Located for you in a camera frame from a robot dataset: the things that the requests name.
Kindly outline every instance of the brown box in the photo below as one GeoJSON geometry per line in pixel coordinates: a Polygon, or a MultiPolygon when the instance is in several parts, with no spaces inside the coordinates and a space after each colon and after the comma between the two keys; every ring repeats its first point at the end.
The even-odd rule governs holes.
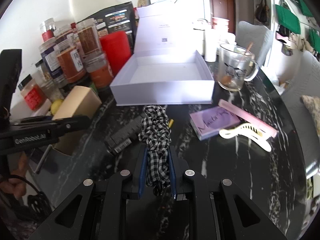
{"type": "MultiPolygon", "coordinates": [[[[86,115],[92,119],[101,104],[100,98],[91,88],[75,86],[63,101],[52,120],[73,117],[79,114],[86,115]]],[[[53,147],[61,153],[72,155],[84,132],[82,130],[66,133],[59,138],[59,142],[53,147]]]]}

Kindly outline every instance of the green towel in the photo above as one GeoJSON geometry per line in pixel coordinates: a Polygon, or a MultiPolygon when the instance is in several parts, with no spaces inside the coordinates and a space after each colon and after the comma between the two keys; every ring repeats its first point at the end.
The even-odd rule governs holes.
{"type": "Polygon", "coordinates": [[[299,0],[300,2],[300,9],[303,15],[307,17],[313,17],[312,13],[310,12],[308,6],[305,4],[303,0],[299,0]]]}
{"type": "Polygon", "coordinates": [[[309,31],[310,45],[318,52],[320,52],[320,37],[314,30],[309,31]]]}
{"type": "Polygon", "coordinates": [[[277,5],[276,11],[278,14],[279,24],[286,27],[295,34],[301,34],[300,21],[290,10],[277,5]]]}

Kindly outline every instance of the checkered scrunchie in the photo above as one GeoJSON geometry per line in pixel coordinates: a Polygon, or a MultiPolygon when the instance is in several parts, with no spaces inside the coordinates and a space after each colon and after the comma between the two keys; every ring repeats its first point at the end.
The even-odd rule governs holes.
{"type": "Polygon", "coordinates": [[[147,106],[144,112],[146,117],[142,119],[142,131],[138,137],[148,149],[146,184],[166,187],[170,184],[168,147],[171,129],[168,128],[168,117],[165,109],[158,105],[147,106]]]}

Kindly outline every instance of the metal screw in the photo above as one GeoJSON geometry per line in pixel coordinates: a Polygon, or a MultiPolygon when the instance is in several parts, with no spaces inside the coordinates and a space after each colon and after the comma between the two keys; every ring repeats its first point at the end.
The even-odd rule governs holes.
{"type": "Polygon", "coordinates": [[[128,171],[128,170],[122,170],[122,171],[120,172],[120,174],[121,174],[122,176],[128,176],[128,175],[130,174],[130,171],[128,171]]]}
{"type": "Polygon", "coordinates": [[[86,180],[83,182],[83,185],[85,185],[85,186],[90,186],[90,185],[92,185],[92,183],[93,183],[92,179],[86,179],[86,180]]]}
{"type": "Polygon", "coordinates": [[[187,176],[193,176],[195,174],[195,172],[193,170],[186,170],[185,174],[187,176]]]}
{"type": "Polygon", "coordinates": [[[222,183],[223,183],[223,185],[230,186],[232,184],[232,181],[231,181],[231,179],[224,179],[222,181],[222,183]]]}

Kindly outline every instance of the brown door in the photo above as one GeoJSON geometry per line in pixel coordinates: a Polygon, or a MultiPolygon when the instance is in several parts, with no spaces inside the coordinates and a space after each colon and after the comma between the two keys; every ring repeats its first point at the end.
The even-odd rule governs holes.
{"type": "Polygon", "coordinates": [[[236,29],[234,3],[234,0],[210,0],[211,17],[228,19],[230,33],[235,33],[236,29]]]}

